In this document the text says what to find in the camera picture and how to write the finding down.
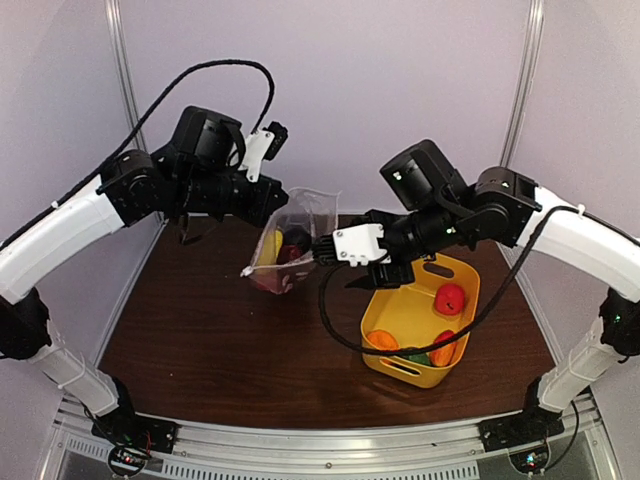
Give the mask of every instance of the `red fruit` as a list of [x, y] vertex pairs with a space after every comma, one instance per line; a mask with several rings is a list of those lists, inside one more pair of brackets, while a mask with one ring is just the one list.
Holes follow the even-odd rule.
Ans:
[[[444, 342], [454, 335], [454, 332], [452, 332], [451, 330], [447, 330], [438, 335], [433, 343]], [[449, 365], [451, 363], [451, 359], [453, 358], [453, 354], [456, 353], [456, 343], [457, 342], [453, 342], [449, 345], [445, 345], [444, 347], [439, 348], [438, 350], [429, 352], [429, 361], [431, 362], [431, 365], [433, 365], [434, 367], [446, 367], [447, 365]]]
[[441, 286], [436, 292], [434, 307], [442, 315], [457, 315], [464, 309], [464, 290], [455, 283]]

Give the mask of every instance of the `clear plastic bag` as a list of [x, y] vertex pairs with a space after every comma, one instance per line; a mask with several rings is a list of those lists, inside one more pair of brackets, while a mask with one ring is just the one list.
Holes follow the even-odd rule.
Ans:
[[338, 228], [338, 195], [294, 188], [262, 231], [241, 276], [275, 294], [286, 293], [315, 268], [311, 243]]

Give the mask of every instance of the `green vegetable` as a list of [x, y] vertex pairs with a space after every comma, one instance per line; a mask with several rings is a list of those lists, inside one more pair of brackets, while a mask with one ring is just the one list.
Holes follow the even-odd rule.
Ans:
[[403, 355], [400, 358], [404, 358], [405, 360], [409, 360], [410, 362], [417, 363], [419, 365], [424, 365], [426, 367], [431, 366], [431, 361], [429, 361], [429, 357], [426, 353], [417, 353], [415, 355]]

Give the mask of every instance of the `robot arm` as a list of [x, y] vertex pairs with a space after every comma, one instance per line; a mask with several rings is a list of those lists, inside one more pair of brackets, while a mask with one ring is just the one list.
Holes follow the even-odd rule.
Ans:
[[368, 276], [358, 286], [412, 283], [413, 260], [456, 244], [473, 249], [485, 239], [508, 247], [528, 245], [610, 286], [599, 317], [580, 343], [532, 383], [522, 414], [481, 425], [487, 450], [544, 438], [580, 392], [617, 362], [640, 354], [638, 240], [506, 168], [490, 168], [467, 186], [428, 140], [400, 153], [381, 174], [410, 213], [372, 210], [314, 245], [321, 264], [366, 265]]
[[233, 214], [264, 226], [288, 196], [279, 181], [260, 175], [260, 165], [286, 138], [286, 129], [272, 123], [245, 141], [237, 120], [188, 107], [167, 145], [152, 154], [121, 154], [73, 197], [54, 204], [52, 213], [0, 247], [0, 353], [38, 366], [116, 442], [146, 438], [153, 425], [141, 424], [125, 386], [65, 344], [35, 287], [88, 245], [153, 212], [168, 218], [206, 213], [220, 221]]

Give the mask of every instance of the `yellow fruit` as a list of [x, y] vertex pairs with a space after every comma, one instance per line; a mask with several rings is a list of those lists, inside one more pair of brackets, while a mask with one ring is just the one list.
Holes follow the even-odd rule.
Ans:
[[266, 265], [275, 265], [281, 248], [282, 232], [280, 230], [275, 230], [271, 234], [266, 235], [256, 266], [264, 267]]

